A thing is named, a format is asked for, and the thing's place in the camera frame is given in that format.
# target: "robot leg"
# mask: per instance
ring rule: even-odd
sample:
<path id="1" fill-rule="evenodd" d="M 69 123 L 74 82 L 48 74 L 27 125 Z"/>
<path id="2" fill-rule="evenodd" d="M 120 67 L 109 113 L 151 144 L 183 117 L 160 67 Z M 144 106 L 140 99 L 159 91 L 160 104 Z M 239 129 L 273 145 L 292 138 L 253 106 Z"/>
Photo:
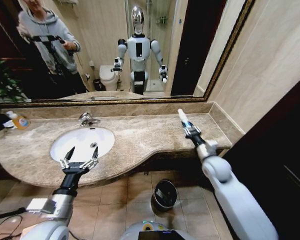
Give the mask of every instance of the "robot leg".
<path id="1" fill-rule="evenodd" d="M 146 71 L 131 72 L 131 91 L 143 95 L 147 88 L 149 74 Z"/>

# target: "humanoid robot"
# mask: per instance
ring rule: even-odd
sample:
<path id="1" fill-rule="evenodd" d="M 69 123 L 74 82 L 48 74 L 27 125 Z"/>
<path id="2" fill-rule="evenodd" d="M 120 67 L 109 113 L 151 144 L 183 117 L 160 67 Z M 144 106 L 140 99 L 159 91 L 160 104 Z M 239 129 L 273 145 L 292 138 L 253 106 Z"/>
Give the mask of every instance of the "humanoid robot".
<path id="1" fill-rule="evenodd" d="M 125 41 L 118 40 L 118 57 L 114 59 L 114 68 L 112 71 L 122 71 L 124 65 L 125 53 L 128 50 L 131 59 L 132 72 L 131 91 L 136 94 L 144 94 L 147 87 L 149 74 L 146 72 L 146 64 L 150 55 L 150 49 L 155 54 L 155 58 L 159 64 L 159 75 L 163 83 L 167 82 L 167 67 L 163 65 L 163 57 L 160 51 L 159 42 L 157 40 L 150 41 L 143 34 L 144 14 L 141 7 L 135 6 L 131 12 L 131 20 L 134 28 L 134 34 Z"/>

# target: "white sink basin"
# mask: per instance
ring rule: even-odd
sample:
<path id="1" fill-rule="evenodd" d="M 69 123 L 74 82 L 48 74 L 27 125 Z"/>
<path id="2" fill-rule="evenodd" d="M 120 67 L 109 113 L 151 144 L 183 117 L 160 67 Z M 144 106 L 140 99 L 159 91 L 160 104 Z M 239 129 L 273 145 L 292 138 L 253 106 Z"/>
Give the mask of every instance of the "white sink basin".
<path id="1" fill-rule="evenodd" d="M 96 145 L 99 158 L 109 152 L 114 143 L 114 134 L 105 128 L 80 128 L 59 136 L 51 146 L 50 155 L 58 162 L 75 147 L 70 162 L 86 162 L 91 159 Z"/>

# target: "soap bottle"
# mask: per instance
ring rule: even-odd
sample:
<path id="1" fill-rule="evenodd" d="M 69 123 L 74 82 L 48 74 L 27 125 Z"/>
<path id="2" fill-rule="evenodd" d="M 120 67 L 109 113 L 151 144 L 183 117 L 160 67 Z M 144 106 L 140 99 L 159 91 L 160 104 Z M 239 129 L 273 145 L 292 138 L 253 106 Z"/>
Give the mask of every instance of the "soap bottle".
<path id="1" fill-rule="evenodd" d="M 19 116 L 13 111 L 7 111 L 6 114 L 9 118 L 11 118 L 12 122 L 18 129 L 23 130 L 29 127 L 30 122 L 25 117 Z"/>

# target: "person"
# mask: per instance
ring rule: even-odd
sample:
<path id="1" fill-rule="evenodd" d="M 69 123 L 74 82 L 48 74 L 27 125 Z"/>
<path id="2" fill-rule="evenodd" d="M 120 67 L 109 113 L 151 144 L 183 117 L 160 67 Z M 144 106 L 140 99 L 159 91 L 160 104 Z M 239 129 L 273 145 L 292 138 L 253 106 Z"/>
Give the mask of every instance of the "person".
<path id="1" fill-rule="evenodd" d="M 77 94 L 85 93 L 86 87 L 78 73 L 73 57 L 73 53 L 79 52 L 81 49 L 74 35 L 52 10 L 42 6 L 41 0 L 19 1 L 23 11 L 18 15 L 19 25 L 16 28 L 27 42 L 29 42 L 29 37 L 35 36 L 59 36 L 64 40 L 63 43 L 58 40 L 51 42 L 53 53 L 49 52 L 49 49 L 42 42 L 36 41 L 34 43 L 51 72 L 53 81 L 57 85 L 61 85 L 64 93 L 61 97 L 74 95 L 75 92 Z M 59 67 L 56 67 L 56 60 L 62 66 L 62 74 L 58 71 Z"/>

